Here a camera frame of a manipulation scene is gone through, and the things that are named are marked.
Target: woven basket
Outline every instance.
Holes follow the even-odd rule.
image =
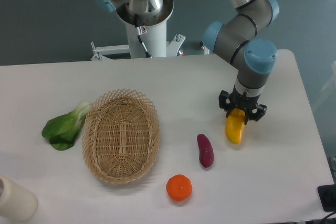
[[[84,160],[101,180],[125,184],[149,172],[159,141],[159,121],[153,103],[136,90],[115,90],[101,96],[87,114]]]

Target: gray floor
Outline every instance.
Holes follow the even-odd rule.
[[[312,104],[336,60],[336,0],[277,1],[279,17],[259,37],[294,52]],[[92,40],[96,46],[127,43],[116,14],[104,13],[93,0],[0,0],[0,7],[0,65],[86,61]],[[167,38],[181,33],[185,54],[201,54],[205,28],[235,15],[229,0],[174,0]],[[327,157],[336,156],[335,96],[336,90],[314,113]]]

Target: toy fruit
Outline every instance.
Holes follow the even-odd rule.
[[[42,136],[58,151],[73,147],[91,106],[91,102],[82,101],[73,111],[49,120]]]
[[[190,179],[182,174],[175,175],[168,180],[167,193],[175,201],[188,198],[193,190]]]
[[[204,135],[200,134],[197,136],[197,143],[199,149],[199,161],[201,165],[208,168],[214,162],[214,150],[212,149],[209,139]]]
[[[233,144],[240,144],[245,127],[245,112],[240,109],[233,109],[227,117],[225,134]]]

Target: orange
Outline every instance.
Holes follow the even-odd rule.
[[[188,198],[193,191],[190,179],[182,174],[175,175],[168,180],[167,193],[175,201],[182,201]]]

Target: green leafy vegetable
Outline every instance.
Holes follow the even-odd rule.
[[[91,102],[83,101],[68,114],[49,120],[42,130],[42,136],[49,139],[52,147],[59,151],[73,147],[91,106]]]

